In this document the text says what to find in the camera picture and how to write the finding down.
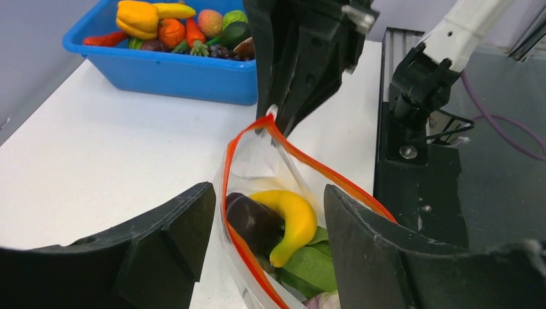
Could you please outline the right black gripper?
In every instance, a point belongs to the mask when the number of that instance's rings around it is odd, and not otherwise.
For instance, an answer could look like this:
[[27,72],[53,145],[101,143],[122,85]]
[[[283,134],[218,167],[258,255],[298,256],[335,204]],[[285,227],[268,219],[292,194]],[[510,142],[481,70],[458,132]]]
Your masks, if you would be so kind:
[[258,81],[258,118],[288,136],[353,73],[379,17],[374,0],[244,1]]

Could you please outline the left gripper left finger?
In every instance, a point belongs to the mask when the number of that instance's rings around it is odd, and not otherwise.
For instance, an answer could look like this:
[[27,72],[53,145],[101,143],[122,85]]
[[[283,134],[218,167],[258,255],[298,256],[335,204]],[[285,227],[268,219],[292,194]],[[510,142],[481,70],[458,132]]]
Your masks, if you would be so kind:
[[1,249],[2,308],[188,308],[216,206],[209,182],[68,246]]

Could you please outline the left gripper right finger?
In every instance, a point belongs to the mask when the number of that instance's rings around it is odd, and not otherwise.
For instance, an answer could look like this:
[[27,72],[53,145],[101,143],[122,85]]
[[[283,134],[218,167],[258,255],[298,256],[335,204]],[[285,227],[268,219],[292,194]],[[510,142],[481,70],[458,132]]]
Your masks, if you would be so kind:
[[342,308],[544,308],[545,242],[472,252],[374,213],[335,185],[326,227]]

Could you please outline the green leafy vegetable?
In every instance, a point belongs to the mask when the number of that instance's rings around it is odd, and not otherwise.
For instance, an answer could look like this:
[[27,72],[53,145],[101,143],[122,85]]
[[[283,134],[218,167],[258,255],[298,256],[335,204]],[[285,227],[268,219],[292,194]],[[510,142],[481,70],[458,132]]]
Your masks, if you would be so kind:
[[303,299],[337,291],[330,242],[324,227],[318,227],[313,240],[298,249],[281,268],[273,267],[262,254],[256,259],[275,281],[295,290]]

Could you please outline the clear zip bag orange zipper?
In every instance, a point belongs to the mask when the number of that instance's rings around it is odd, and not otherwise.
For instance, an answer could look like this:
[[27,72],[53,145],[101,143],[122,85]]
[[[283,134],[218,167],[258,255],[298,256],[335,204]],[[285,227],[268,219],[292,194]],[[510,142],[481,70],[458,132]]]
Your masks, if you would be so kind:
[[339,308],[324,189],[392,220],[366,191],[292,145],[276,106],[227,145],[218,173],[216,228],[247,308]]

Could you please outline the purple eggplant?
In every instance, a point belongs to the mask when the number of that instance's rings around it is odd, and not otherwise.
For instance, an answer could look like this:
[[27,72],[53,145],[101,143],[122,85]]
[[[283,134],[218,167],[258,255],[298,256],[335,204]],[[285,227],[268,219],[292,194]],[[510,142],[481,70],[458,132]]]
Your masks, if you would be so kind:
[[338,291],[323,292],[303,304],[309,309],[341,309]]

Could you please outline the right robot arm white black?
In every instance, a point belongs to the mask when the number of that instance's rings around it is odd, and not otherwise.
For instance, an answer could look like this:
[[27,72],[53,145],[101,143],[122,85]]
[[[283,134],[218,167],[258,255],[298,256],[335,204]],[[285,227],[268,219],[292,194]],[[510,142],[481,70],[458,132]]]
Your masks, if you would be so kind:
[[[395,68],[392,85],[415,127],[447,104],[451,86],[510,1],[457,1]],[[244,1],[256,52],[257,117],[276,106],[283,136],[341,87],[379,17],[371,1]]]

